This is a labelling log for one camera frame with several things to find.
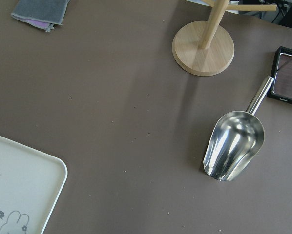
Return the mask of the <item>steel metal scoop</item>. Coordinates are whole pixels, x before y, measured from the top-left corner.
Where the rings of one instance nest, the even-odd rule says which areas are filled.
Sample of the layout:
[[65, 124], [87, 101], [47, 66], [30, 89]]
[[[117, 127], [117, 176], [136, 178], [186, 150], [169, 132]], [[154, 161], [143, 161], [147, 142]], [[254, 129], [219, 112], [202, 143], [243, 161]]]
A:
[[232, 111], [219, 118], [203, 159], [207, 175], [219, 181], [232, 181], [259, 152], [265, 130], [255, 113], [273, 82], [271, 76], [263, 80], [245, 111]]

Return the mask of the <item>cream rabbit print tray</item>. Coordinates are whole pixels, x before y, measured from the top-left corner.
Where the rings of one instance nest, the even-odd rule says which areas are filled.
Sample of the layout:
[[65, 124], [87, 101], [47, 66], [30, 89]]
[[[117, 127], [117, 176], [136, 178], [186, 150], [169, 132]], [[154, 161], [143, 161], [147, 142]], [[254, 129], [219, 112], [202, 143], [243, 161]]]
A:
[[0, 136], [0, 234], [42, 234], [67, 175], [61, 159]]

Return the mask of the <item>wooden mug tree stand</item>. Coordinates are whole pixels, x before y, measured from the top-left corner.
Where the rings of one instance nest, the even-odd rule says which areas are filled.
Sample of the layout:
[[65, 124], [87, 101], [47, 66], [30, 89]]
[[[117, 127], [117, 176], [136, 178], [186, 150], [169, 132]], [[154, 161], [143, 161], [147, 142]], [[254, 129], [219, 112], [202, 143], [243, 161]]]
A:
[[207, 21], [195, 21], [182, 27], [172, 42], [178, 65], [197, 76], [213, 76], [228, 68], [234, 57], [230, 34], [220, 26], [227, 10], [275, 11], [275, 4], [231, 5], [228, 0], [205, 0], [212, 7]]

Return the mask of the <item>grey folded cloth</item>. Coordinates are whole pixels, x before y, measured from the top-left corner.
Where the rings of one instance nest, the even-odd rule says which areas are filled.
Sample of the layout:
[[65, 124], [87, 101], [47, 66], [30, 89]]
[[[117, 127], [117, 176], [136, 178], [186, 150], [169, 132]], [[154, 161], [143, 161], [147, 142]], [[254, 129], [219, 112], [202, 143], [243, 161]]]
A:
[[11, 17], [50, 32], [54, 25], [62, 25], [69, 2], [69, 0], [20, 0]]

